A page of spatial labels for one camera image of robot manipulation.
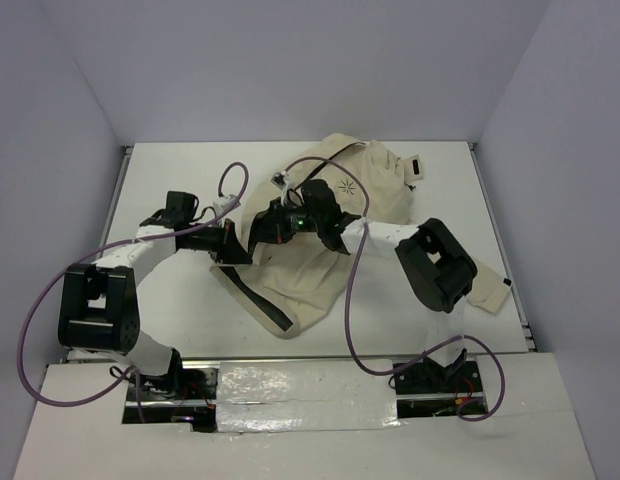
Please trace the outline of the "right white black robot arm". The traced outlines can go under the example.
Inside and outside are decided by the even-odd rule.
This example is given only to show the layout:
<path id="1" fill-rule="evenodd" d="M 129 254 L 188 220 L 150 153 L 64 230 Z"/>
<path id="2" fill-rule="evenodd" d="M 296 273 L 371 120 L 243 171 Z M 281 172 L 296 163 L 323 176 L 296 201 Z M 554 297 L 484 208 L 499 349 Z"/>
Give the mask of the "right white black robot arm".
<path id="1" fill-rule="evenodd" d="M 429 355 L 463 339 L 460 334 L 425 350 L 395 369 L 367 367 L 356 353 L 351 334 L 351 300 L 361 257 L 396 258 L 419 300 L 428 310 L 450 314 L 472 290 L 477 266 L 454 235 L 439 219 L 421 225 L 371 221 L 366 213 L 344 211 L 335 193 L 323 180 L 311 180 L 301 188 L 302 203 L 288 205 L 275 199 L 256 214 L 249 230 L 249 245 L 284 244 L 300 233 L 314 233 L 328 250 L 353 257 L 345 290 L 344 332 L 355 364 L 372 376 L 394 376 Z"/>

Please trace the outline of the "cream jacket with black zipper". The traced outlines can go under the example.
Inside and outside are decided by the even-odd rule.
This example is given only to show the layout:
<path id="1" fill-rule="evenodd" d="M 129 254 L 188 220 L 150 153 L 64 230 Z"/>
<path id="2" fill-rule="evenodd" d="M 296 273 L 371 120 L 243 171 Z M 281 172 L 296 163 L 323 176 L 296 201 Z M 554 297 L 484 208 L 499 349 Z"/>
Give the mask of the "cream jacket with black zipper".
<path id="1" fill-rule="evenodd" d="M 411 223 L 412 187 L 424 156 L 398 155 L 383 143 L 334 133 L 286 161 L 296 188 L 323 180 L 347 212 L 372 221 Z M 329 313 L 344 291 L 352 259 L 331 252 L 313 233 L 283 245 L 258 244 L 250 265 L 215 265 L 210 272 L 270 334 L 294 338 Z"/>

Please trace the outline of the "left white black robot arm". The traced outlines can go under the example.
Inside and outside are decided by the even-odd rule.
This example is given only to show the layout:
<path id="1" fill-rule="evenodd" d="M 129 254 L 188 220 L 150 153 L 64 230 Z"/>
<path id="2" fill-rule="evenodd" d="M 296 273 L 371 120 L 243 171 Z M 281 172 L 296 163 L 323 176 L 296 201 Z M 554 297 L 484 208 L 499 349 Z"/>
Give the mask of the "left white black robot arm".
<path id="1" fill-rule="evenodd" d="M 221 259 L 246 260 L 232 221 L 225 216 L 238 197 L 218 198 L 214 217 L 196 221 L 196 195 L 170 191 L 165 206 L 146 218 L 127 243 L 91 263 L 75 263 L 64 272 L 58 340 L 64 347 L 102 354 L 135 369 L 138 385 L 174 398 L 185 388 L 180 353 L 142 330 L 137 288 L 179 250 L 209 252 Z"/>

